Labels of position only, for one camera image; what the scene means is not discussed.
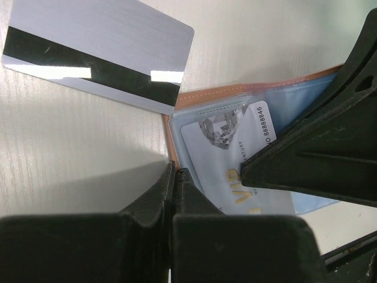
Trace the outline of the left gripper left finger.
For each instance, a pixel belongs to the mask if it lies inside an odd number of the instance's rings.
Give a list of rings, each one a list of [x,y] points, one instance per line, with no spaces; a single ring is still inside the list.
[[[116,213],[1,219],[2,282],[167,282],[175,164]]]

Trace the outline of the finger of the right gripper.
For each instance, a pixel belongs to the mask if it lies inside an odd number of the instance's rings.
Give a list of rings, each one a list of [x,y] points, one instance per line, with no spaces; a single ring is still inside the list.
[[[329,87],[242,165],[242,184],[376,206],[376,11]]]

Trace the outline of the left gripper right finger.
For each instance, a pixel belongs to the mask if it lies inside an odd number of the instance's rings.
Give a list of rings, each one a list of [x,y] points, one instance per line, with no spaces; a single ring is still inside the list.
[[[225,215],[176,174],[171,223],[173,282],[325,282],[307,223],[290,215]]]

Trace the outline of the silver VIP credit card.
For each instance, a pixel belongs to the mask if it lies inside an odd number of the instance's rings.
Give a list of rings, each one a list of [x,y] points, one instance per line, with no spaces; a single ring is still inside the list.
[[[222,212],[294,214],[289,192],[242,185],[242,163],[276,140],[266,102],[191,123],[181,134],[204,195]]]

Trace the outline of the tan leather card holder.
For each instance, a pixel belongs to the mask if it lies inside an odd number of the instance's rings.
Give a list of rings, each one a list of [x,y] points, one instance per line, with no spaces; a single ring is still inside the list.
[[[303,215],[334,204],[302,193],[245,187],[241,165],[276,140],[328,87],[339,66],[287,81],[235,84],[182,93],[165,116],[177,167],[227,215]]]

